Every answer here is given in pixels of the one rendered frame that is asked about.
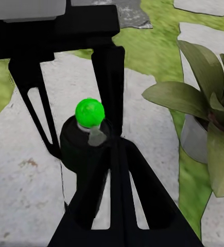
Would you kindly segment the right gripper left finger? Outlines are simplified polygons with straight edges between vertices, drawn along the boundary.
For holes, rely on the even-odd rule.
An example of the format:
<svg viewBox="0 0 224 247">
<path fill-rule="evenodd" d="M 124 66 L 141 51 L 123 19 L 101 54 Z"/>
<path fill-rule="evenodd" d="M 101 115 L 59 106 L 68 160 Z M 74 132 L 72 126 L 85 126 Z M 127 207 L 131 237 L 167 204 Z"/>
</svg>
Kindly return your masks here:
<svg viewBox="0 0 224 247">
<path fill-rule="evenodd" d="M 92 223 L 105 172 L 111 169 L 110 228 Z M 125 247 L 117 138 L 98 148 L 48 247 Z"/>
</svg>

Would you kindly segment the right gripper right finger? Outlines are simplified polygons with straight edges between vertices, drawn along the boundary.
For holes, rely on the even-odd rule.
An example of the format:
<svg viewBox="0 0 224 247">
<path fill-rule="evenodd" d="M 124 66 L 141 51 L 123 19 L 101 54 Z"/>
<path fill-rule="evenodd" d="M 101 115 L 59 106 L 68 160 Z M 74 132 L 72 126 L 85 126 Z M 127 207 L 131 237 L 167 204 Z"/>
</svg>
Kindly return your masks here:
<svg viewBox="0 0 224 247">
<path fill-rule="evenodd" d="M 117 137 L 125 247 L 204 247 L 140 150 Z M 133 182 L 149 226 L 137 226 Z"/>
</svg>

